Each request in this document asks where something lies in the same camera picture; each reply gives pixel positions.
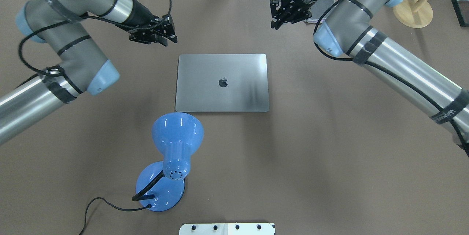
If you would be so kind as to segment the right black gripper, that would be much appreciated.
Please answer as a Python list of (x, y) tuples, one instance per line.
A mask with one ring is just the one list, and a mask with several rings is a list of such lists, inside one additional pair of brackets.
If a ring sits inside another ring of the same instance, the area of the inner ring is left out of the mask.
[(311, 18), (310, 6), (294, 0), (270, 0), (271, 28), (278, 30), (285, 23), (298, 23)]

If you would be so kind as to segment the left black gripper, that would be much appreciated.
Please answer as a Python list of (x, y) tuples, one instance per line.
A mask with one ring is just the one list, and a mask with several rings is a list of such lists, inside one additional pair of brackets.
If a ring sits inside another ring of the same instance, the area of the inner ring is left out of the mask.
[(174, 29), (174, 21), (170, 14), (162, 18), (155, 17), (145, 29), (135, 29), (129, 31), (129, 40), (142, 44), (158, 43), (168, 46), (169, 41), (178, 42)]

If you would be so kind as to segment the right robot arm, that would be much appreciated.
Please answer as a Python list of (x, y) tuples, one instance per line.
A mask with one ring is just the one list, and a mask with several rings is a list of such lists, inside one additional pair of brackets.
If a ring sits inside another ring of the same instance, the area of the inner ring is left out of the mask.
[(468, 90), (458, 86), (370, 24), (383, 7), (403, 0), (338, 0), (316, 26), (313, 41), (334, 60), (354, 62), (389, 84), (468, 153)]

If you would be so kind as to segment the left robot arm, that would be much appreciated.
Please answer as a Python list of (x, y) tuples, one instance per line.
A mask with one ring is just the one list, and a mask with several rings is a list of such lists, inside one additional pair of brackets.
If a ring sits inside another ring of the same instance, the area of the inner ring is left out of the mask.
[[(82, 26), (86, 19), (111, 23), (128, 32), (130, 41), (142, 44), (178, 41), (170, 12), (156, 16), (138, 0), (30, 0), (15, 21), (25, 36), (18, 56), (34, 75), (1, 98), (1, 144), (81, 93), (95, 96), (119, 79), (115, 66)], [(33, 67), (22, 53), (28, 40), (48, 44), (61, 62)]]

